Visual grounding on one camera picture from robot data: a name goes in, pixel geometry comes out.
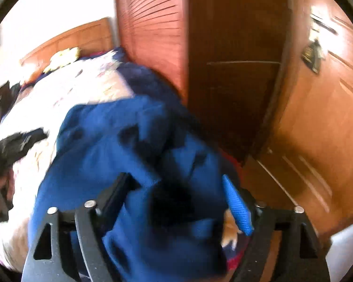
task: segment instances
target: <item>wooden headboard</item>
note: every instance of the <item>wooden headboard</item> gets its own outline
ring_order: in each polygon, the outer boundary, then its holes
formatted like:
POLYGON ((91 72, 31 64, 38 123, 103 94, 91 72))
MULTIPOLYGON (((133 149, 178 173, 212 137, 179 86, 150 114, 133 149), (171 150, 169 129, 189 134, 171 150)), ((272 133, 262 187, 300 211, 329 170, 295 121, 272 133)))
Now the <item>wooden headboard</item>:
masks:
POLYGON ((67 48, 79 47, 81 56, 114 48, 108 18, 89 22, 66 31, 41 44, 20 60, 20 64, 35 64, 43 69, 50 64, 50 57, 67 48))

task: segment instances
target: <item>silver bolt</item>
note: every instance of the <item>silver bolt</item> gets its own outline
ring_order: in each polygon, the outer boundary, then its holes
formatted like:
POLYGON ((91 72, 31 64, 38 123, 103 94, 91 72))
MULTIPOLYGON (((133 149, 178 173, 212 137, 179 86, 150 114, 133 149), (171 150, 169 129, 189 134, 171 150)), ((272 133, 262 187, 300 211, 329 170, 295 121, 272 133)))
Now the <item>silver bolt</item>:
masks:
POLYGON ((88 200, 87 202, 84 203, 85 208, 93 208, 97 205, 97 202, 95 200, 88 200))
POLYGON ((267 204, 264 201, 257 201, 255 206, 257 206, 258 208, 265 208, 267 204))
POLYGON ((48 208, 47 213, 48 214, 55 214, 57 212, 57 207, 51 207, 48 208))
POLYGON ((295 213, 303 213, 304 211, 305 211, 305 209, 302 208, 301 206, 294 207, 294 212, 295 213))

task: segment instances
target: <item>wooden wardrobe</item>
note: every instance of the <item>wooden wardrobe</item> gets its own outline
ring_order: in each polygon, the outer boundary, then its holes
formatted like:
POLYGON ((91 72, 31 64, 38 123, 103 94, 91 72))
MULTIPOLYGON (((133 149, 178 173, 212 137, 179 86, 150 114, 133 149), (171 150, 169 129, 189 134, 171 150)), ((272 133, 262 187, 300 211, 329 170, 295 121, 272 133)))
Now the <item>wooden wardrobe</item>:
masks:
POLYGON ((117 13, 130 59, 245 162, 257 199, 302 205, 322 239, 353 222, 353 25, 333 0, 117 0, 117 13), (321 28, 319 75, 300 58, 311 7, 337 32, 321 28))

